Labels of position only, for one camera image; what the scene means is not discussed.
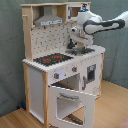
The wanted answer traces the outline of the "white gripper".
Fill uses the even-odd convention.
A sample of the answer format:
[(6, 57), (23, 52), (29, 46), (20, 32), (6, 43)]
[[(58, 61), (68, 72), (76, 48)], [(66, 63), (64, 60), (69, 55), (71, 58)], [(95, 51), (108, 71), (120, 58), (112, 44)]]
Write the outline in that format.
[(70, 38), (73, 41), (80, 42), (84, 46), (91, 46), (93, 44), (93, 36), (85, 34), (82, 30), (79, 30), (77, 27), (71, 29)]

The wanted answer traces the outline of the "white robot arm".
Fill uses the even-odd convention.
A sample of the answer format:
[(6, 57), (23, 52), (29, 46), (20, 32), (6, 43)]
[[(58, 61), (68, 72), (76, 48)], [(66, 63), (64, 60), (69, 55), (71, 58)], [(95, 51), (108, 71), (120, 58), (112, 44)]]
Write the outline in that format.
[(70, 38), (84, 46), (93, 44), (93, 35), (97, 32), (128, 28), (128, 11), (118, 17), (103, 21), (102, 17), (90, 10), (82, 10), (77, 15), (77, 25), (71, 29)]

